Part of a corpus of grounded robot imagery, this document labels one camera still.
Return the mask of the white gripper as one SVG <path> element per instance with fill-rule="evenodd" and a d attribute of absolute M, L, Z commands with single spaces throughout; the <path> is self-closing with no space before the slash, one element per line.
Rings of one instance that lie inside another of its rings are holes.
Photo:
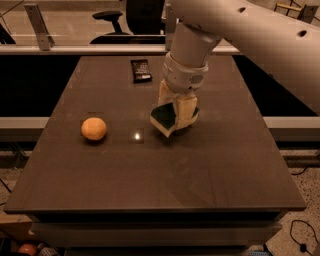
<path fill-rule="evenodd" d="M 165 55 L 163 64 L 163 78 L 159 86 L 158 105 L 172 103 L 176 93 L 187 93 L 200 88 L 208 73 L 208 57 L 196 54 L 185 57 L 173 56 L 173 52 Z M 197 97 L 194 93 L 179 95 L 176 99 L 176 129 L 180 130 L 193 124 Z"/>

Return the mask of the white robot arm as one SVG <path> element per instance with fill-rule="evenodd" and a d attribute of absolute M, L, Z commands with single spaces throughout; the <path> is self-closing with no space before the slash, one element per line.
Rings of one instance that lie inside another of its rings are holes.
<path fill-rule="evenodd" d="M 195 91 L 208 72 L 208 57 L 226 40 L 287 90 L 320 110 L 320 29 L 247 0 L 171 0 L 179 19 L 163 66 L 158 117 L 165 134 L 198 117 Z"/>

